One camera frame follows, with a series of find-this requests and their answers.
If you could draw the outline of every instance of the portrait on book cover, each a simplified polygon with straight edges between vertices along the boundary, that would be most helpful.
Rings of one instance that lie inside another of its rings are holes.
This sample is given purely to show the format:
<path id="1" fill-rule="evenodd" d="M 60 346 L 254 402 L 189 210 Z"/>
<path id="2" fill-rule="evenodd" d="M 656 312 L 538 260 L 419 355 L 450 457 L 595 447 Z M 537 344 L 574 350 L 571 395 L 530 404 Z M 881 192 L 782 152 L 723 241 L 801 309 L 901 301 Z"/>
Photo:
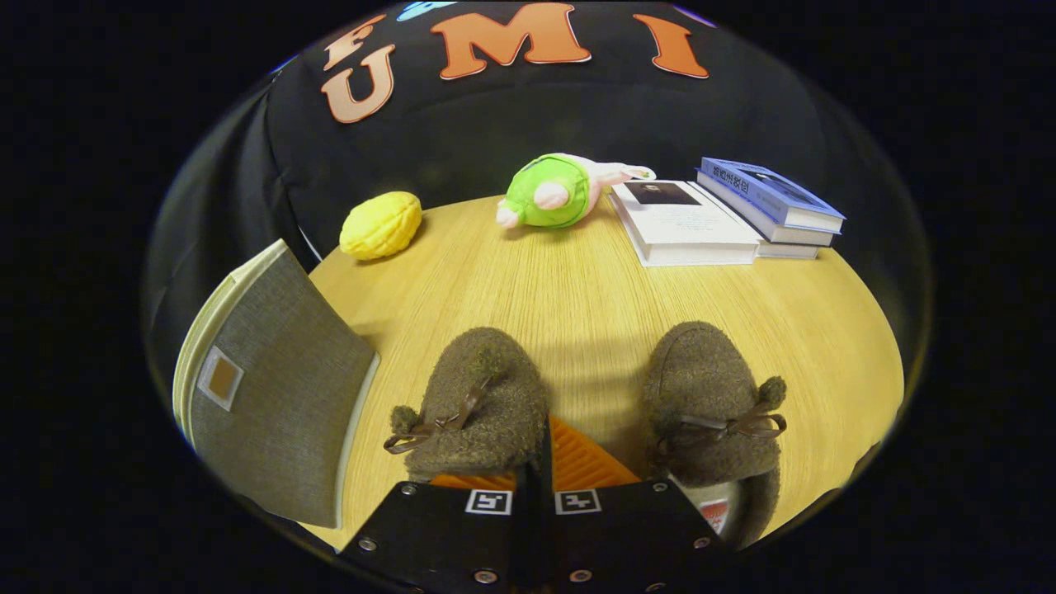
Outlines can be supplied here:
<path id="1" fill-rule="evenodd" d="M 630 194 L 635 197 L 638 204 L 687 204 L 699 206 L 692 196 L 685 192 L 677 184 L 670 182 L 647 182 L 626 184 Z"/>
<path id="2" fill-rule="evenodd" d="M 743 173 L 748 173 L 749 175 L 762 182 L 762 184 L 766 185 L 767 187 L 773 189 L 774 191 L 776 191 L 781 196 L 788 197 L 794 202 L 798 202 L 800 204 L 809 204 L 811 206 L 816 206 L 819 208 L 825 207 L 825 205 L 818 204 L 816 200 L 814 200 L 809 196 L 804 194 L 798 188 L 796 188 L 795 186 L 793 186 L 792 184 L 788 183 L 787 181 L 782 180 L 777 175 L 769 175 L 767 173 L 759 173 L 758 171 L 746 171 L 744 169 L 741 169 L 740 171 Z"/>

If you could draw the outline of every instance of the green plush toy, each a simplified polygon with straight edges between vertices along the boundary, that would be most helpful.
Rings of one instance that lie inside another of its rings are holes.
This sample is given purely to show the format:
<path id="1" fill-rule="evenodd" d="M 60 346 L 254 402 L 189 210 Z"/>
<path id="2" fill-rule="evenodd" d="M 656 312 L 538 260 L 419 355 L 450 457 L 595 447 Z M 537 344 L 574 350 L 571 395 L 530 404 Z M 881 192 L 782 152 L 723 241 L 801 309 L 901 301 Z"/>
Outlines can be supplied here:
<path id="1" fill-rule="evenodd" d="M 506 228 L 571 226 L 593 210 L 603 188 L 635 178 L 655 180 L 656 173 L 647 167 L 595 163 L 561 152 L 544 154 L 513 177 L 495 222 Z"/>

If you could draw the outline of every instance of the brown slipper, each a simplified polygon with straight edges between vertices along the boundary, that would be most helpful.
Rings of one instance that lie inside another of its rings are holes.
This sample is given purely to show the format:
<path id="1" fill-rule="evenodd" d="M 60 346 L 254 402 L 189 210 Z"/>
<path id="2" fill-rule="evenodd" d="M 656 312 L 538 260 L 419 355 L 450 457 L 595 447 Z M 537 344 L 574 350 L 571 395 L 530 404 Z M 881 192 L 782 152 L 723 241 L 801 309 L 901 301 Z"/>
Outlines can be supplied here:
<path id="1" fill-rule="evenodd" d="M 440 354 L 421 411 L 393 409 L 384 447 L 410 451 L 410 480 L 437 475 L 497 476 L 533 461 L 545 435 L 549 390 L 524 349 L 506 333 L 475 328 Z"/>
<path id="2" fill-rule="evenodd" d="M 777 503 L 774 438 L 786 422 L 769 411 L 785 390 L 777 376 L 758 386 L 730 338 L 705 322 L 676 326 L 649 358 L 643 404 L 653 428 L 650 472 L 670 472 L 690 490 L 737 482 L 738 527 L 722 535 L 737 547 L 758 538 Z"/>

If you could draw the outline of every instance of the round table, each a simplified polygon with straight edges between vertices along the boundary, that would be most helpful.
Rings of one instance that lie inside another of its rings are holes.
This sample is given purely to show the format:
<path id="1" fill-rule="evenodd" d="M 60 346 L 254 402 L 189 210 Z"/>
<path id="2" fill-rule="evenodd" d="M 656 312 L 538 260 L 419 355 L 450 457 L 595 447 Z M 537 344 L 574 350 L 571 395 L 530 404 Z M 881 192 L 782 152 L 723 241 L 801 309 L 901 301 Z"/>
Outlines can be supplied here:
<path id="1" fill-rule="evenodd" d="M 641 472 L 639 387 L 676 323 L 722 329 L 761 382 L 781 375 L 781 485 L 763 535 L 844 486 L 882 441 L 905 393 L 880 305 L 832 248 L 816 260 L 643 267 L 607 199 L 566 229 L 494 223 L 498 197 L 432 208 L 407 250 L 357 262 L 329 254 L 309 278 L 381 364 L 345 481 L 341 530 L 305 525 L 343 549 L 397 481 L 401 456 L 381 444 L 395 405 L 418 409 L 440 352 L 479 326 L 516 339 L 553 388 L 551 413 Z"/>

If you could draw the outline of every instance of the blue book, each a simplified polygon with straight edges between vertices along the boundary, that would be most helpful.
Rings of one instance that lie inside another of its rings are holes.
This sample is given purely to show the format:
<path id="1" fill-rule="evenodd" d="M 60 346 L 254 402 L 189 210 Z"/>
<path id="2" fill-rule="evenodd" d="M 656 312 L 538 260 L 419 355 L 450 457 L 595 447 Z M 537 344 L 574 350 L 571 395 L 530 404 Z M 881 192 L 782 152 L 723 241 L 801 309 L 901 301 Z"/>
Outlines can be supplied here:
<path id="1" fill-rule="evenodd" d="M 766 212 L 777 225 L 838 234 L 846 219 L 803 186 L 766 167 L 704 157 L 698 171 Z"/>

